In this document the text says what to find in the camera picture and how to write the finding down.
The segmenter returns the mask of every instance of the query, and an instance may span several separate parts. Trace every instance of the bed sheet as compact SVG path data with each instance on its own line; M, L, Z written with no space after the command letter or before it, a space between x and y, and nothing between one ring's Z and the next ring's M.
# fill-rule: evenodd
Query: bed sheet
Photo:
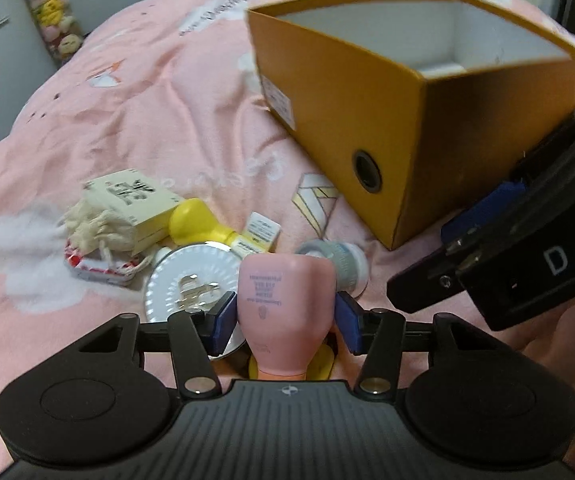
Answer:
M146 0L94 31L33 95L0 142L0 391L11 380L121 312L145 320L129 289L72 277L56 226L82 182L136 168L185 197L205 200L241 229L255 210L282 225L277 251L325 237L358 244L371 264L360 302L389 306L385 283L439 245L436 229L387 251L333 185L272 119L260 95L245 9L273 0ZM567 36L523 0L489 0ZM440 311L478 326L461 294ZM575 301L500 334L575 387ZM352 382L361 359L341 349L335 378ZM401 384L426 366L406 356ZM227 385L233 377L216 364ZM146 369L173 384L167 356ZM575 441L567 460L575 467ZM0 439L0 471L10 457Z

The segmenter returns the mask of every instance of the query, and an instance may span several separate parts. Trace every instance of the pink bedding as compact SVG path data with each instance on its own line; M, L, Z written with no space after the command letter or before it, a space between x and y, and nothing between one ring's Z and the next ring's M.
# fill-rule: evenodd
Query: pink bedding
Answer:
M136 168L185 197L208 202L243 227L253 210L283 227L277 251L327 237L367 253L363 306L389 306L385 282L436 248L436 230L386 251L301 149L271 118L260 95L244 21L271 0L146 0L99 27L47 81L0 142L0 391L15 377L120 312L144 319L132 289L73 278L56 222L81 183ZM561 30L523 0L491 0L542 27ZM450 311L481 326L462 294L426 312ZM575 387L575 301L500 335ZM216 364L224 383L232 376ZM356 377L343 354L335 377ZM407 357L402 383L425 366ZM146 368L171 384L168 358ZM568 453L575 467L575 441ZM0 439L0 471L10 457Z

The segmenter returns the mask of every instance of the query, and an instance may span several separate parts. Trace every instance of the ridged gray surface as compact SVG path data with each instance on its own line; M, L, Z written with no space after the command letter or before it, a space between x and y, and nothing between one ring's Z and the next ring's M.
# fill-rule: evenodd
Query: ridged gray surface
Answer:
M396 410L348 395L343 382L237 381L192 402L151 448L79 472L18 463L4 480L571 480L562 463L522 471L467 468L421 446Z

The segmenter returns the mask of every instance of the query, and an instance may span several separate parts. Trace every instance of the yellow plastic object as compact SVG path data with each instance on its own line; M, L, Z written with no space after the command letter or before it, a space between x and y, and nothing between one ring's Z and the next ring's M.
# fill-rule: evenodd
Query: yellow plastic object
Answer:
M170 237L180 247L202 242L231 245L238 234L231 227L219 224L210 208L200 198L189 198L172 212Z
M329 346L323 344L319 347L314 354L314 357L307 366L305 373L306 381L327 381L330 378L331 368L334 364L334 352ZM250 357L248 363L248 373L250 379L257 379L259 377L259 368L256 364L254 356Z

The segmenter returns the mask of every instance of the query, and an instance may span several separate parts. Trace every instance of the white tag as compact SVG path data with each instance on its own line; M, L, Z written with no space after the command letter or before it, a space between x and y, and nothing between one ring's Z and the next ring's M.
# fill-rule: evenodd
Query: white tag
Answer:
M281 226L279 224L253 211L242 234L248 240L253 241L255 245L269 251L280 231Z
M242 236L237 236L230 247L232 249L232 253L236 254L241 259L243 259L248 254L259 254L265 252L263 248L258 247L250 240Z
M294 116L292 114L292 102L289 100L289 97L283 94L283 92L264 75L261 76L261 84L263 85L265 98L270 107L279 114L281 119L283 119L290 128L296 130L296 123L294 122Z

